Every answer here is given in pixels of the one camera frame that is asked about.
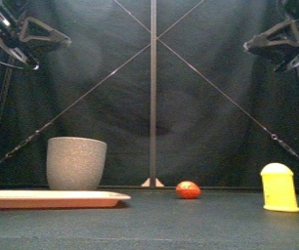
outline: small ball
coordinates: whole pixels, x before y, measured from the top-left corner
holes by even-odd
[[[176,186],[176,193],[184,199],[196,199],[201,194],[201,189],[193,182],[184,181]]]

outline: black backdrop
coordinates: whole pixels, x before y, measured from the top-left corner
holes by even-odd
[[[192,180],[258,187],[264,166],[281,162],[299,187],[299,160],[220,93],[299,152],[296,71],[273,73],[272,64],[242,49],[281,21],[274,1],[157,1],[154,135],[150,0],[33,0],[29,15],[73,44],[39,59],[37,72],[0,67],[0,159],[100,85],[0,165],[0,183],[45,184],[46,141],[76,136],[108,143],[101,184],[138,186],[149,177],[156,136],[153,165],[166,186]]]

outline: table surface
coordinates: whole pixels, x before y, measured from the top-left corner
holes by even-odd
[[[299,213],[265,210],[260,192],[112,191],[132,196],[114,208],[0,210],[0,249],[299,249]]]

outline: ceramic cup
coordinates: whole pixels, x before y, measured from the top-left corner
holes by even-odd
[[[46,181],[51,190],[94,190],[100,184],[106,143],[77,137],[47,141]]]

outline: yellow cylinder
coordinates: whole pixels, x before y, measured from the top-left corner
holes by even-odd
[[[261,171],[264,185],[264,208],[280,212],[299,212],[293,173],[280,163],[270,163]]]

